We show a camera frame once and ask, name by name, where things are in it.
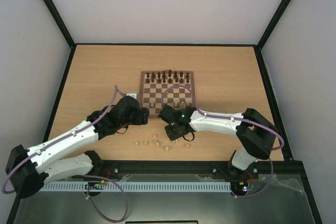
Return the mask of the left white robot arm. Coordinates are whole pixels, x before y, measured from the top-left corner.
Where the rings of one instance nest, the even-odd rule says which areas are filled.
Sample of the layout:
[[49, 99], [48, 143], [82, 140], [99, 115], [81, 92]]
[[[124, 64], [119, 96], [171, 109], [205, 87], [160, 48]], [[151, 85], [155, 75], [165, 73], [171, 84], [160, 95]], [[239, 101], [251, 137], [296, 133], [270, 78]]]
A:
[[130, 125], [146, 125], [148, 117], [149, 109], [126, 95], [117, 104], [92, 112], [77, 126], [52, 140], [29, 148], [14, 147], [5, 168], [8, 176], [5, 182], [10, 182], [17, 197], [24, 199], [50, 182], [69, 176], [96, 175], [101, 170], [101, 160], [94, 151], [75, 158], [66, 156]]

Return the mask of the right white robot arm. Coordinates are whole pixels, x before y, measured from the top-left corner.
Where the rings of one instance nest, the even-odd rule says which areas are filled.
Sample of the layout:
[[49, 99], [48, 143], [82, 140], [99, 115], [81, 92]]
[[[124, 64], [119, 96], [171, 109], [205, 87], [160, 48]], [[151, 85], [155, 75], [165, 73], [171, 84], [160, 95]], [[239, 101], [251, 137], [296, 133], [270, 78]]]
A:
[[170, 141], [186, 139], [196, 132], [216, 132], [236, 136], [242, 147], [235, 150], [227, 166], [228, 172], [242, 177], [249, 166], [261, 159], [270, 158], [277, 129], [258, 111], [247, 108], [244, 113], [210, 113], [195, 107], [186, 107], [183, 111], [165, 105], [158, 118], [167, 123], [165, 132]]

